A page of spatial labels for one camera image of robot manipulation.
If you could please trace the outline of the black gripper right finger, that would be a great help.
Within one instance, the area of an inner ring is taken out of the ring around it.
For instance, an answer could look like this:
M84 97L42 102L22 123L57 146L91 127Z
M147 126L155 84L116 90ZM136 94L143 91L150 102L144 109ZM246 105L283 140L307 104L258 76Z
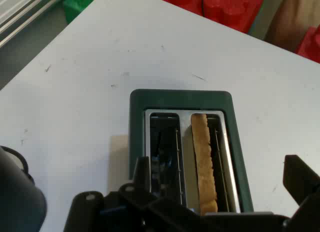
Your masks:
M284 231L318 232L320 230L320 176L298 155L286 155L282 182L299 205L293 216L284 223Z

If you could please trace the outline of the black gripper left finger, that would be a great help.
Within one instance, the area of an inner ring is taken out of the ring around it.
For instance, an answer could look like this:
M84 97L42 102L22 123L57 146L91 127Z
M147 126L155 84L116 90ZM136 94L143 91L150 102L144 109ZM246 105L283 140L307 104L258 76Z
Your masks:
M192 232L200 218L165 197L149 192L148 157L136 161L133 182L103 196L96 191L76 195L64 226L66 232Z

